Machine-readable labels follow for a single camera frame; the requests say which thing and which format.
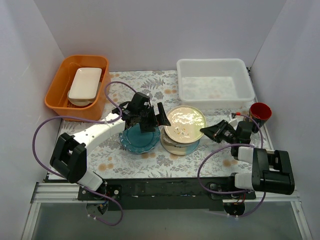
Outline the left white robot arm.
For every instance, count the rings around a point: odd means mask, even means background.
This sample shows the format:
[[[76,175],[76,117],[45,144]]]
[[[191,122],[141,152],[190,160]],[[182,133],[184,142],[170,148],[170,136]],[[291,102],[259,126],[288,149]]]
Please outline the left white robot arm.
[[[162,102],[157,103],[158,114],[149,96],[137,92],[130,101],[114,108],[101,123],[73,135],[61,134],[55,144],[50,165],[69,183],[89,189],[95,200],[106,196],[103,178],[87,167],[87,156],[98,145],[124,130],[139,125],[141,133],[154,132],[159,126],[170,126]]]

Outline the cream and green plate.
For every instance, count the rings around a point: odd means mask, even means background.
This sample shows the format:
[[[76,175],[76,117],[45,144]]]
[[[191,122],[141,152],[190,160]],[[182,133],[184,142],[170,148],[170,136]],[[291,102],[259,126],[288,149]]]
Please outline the cream and green plate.
[[[181,144],[191,144],[202,138],[202,128],[207,127],[204,114],[197,108],[187,105],[172,108],[167,113],[171,126],[165,126],[164,131],[173,141]]]

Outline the teal scalloped plate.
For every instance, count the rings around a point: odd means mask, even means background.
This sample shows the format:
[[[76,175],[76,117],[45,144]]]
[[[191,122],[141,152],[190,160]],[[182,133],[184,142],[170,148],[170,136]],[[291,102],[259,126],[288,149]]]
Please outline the teal scalloped plate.
[[[160,140],[158,127],[153,132],[141,132],[140,125],[136,124],[119,133],[119,140],[126,151],[133,154],[143,154],[152,150]]]

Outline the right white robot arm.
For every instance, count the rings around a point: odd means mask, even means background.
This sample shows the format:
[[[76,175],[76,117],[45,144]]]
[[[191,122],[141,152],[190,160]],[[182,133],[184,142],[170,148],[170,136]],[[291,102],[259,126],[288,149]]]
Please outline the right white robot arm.
[[[211,194],[228,195],[237,199],[244,193],[258,191],[291,195],[295,190],[295,180],[290,156],[287,151],[267,150],[250,145],[253,123],[240,121],[234,128],[222,120],[216,125],[201,128],[200,131],[216,143],[229,143],[210,155],[231,148],[231,155],[238,161],[251,164],[250,173],[233,173],[227,178],[226,191],[207,188],[201,182],[200,186]]]

